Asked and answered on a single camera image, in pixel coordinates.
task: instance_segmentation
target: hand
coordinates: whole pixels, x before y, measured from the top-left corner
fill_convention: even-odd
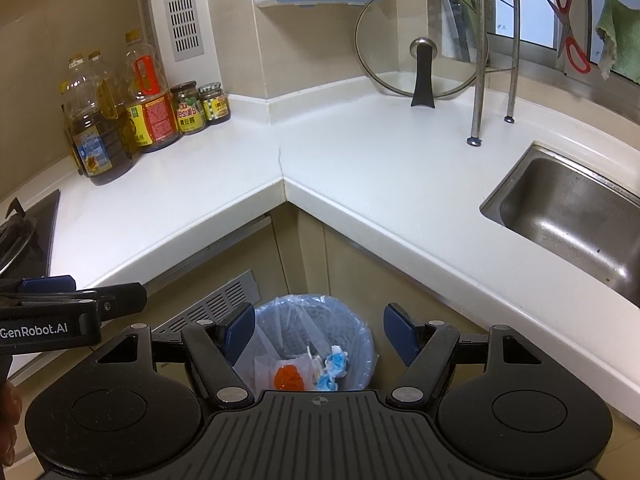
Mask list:
[[[9,381],[0,386],[0,462],[11,466],[15,461],[16,425],[22,415],[22,397]]]

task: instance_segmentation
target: white countertop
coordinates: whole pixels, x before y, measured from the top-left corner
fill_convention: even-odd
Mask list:
[[[149,282],[287,200],[476,323],[513,326],[640,422],[640,310],[479,209],[532,142],[636,194],[640,153],[523,101],[506,124],[497,92],[487,92],[484,142],[472,148],[472,90],[436,110],[369,94],[272,125],[233,118],[106,186],[63,161],[17,195],[28,206],[60,188],[51,273],[79,288]]]

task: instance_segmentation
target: dish rack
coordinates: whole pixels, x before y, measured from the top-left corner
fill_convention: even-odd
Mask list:
[[[486,5],[485,0],[478,0],[478,31],[479,37],[486,36]],[[479,42],[478,59],[486,59],[487,44]],[[507,104],[507,115],[505,122],[513,124],[513,112],[516,103],[516,92],[518,90],[518,69],[520,68],[520,0],[513,0],[513,53],[511,64],[511,84],[509,87],[509,101]],[[480,126],[482,121],[482,107],[484,105],[484,88],[486,86],[487,68],[485,63],[478,62],[476,73],[476,97],[474,101],[474,116],[471,124],[471,136],[466,140],[471,146],[480,146]]]

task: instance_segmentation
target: green towel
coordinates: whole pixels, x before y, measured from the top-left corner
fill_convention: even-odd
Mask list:
[[[611,70],[640,83],[640,10],[605,0],[596,32],[604,49],[598,66],[604,79]]]

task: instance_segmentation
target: cooking oil bottle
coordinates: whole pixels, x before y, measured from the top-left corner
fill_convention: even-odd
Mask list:
[[[142,41],[140,31],[125,35],[127,54],[127,113],[142,152],[154,152],[180,138],[169,89],[155,49]]]
[[[96,186],[112,182],[133,165],[118,127],[118,110],[109,82],[98,78],[81,54],[69,60],[65,112],[71,137],[87,176]]]
[[[63,100],[65,98],[65,92],[68,88],[69,88],[69,81],[64,81],[60,83],[60,85],[58,85],[58,91],[60,92],[60,95],[62,96]],[[69,153],[71,153],[71,158],[74,160],[76,164],[76,169],[78,170],[78,174],[86,176],[86,170],[84,168],[84,164],[82,163],[82,160],[80,160],[80,155],[78,155],[78,148],[76,148],[74,140],[71,137],[71,120],[69,120],[69,117],[65,112],[64,104],[62,105],[62,115],[65,118],[64,133],[65,133],[66,145],[69,148]]]
[[[124,145],[131,155],[138,154],[140,147],[136,143],[133,127],[127,114],[126,88],[123,88],[122,78],[118,77],[113,66],[104,59],[100,50],[89,54],[89,66],[99,80],[107,83],[107,87],[111,91],[111,96],[113,97],[118,113],[118,128],[123,136]]]

